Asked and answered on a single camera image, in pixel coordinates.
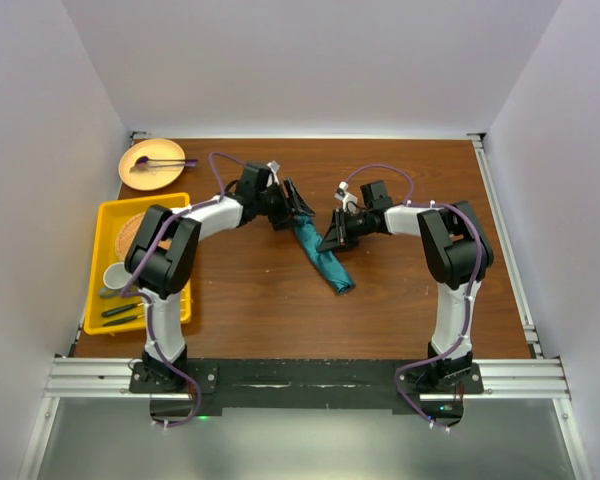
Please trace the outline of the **teal cloth napkin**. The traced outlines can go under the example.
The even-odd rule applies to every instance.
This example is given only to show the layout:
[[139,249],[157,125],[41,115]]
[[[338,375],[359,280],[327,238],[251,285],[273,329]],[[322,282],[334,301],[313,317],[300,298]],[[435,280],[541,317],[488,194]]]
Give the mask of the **teal cloth napkin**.
[[296,216],[293,232],[306,257],[321,276],[332,288],[342,295],[353,290],[356,286],[354,279],[343,267],[336,256],[328,251],[320,253],[317,249],[322,241],[313,220],[307,216]]

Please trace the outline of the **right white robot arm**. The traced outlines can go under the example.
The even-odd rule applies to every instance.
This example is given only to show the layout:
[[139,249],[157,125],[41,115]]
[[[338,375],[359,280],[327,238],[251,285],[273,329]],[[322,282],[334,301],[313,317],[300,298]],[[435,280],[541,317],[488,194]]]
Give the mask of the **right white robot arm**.
[[473,207],[467,201],[396,203],[386,185],[361,186],[363,204],[342,182],[335,191],[341,205],[317,250],[346,251],[370,234],[407,235],[422,242],[428,271],[437,285],[434,333],[427,358],[398,369],[401,386],[420,392],[449,392],[473,364],[471,327],[475,300],[494,253]]

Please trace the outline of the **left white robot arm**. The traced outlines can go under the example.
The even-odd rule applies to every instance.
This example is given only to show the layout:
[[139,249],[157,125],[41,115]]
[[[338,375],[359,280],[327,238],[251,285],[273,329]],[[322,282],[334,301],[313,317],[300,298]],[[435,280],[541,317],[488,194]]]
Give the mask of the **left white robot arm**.
[[139,377],[165,392],[189,393],[187,345],[181,328],[181,292],[193,271],[198,243],[238,229],[259,216],[275,230],[297,225],[315,212],[290,178],[279,180],[275,162],[248,162],[239,179],[198,204],[171,209],[152,205],[146,211],[124,260],[131,275],[121,295],[142,300],[146,342]]

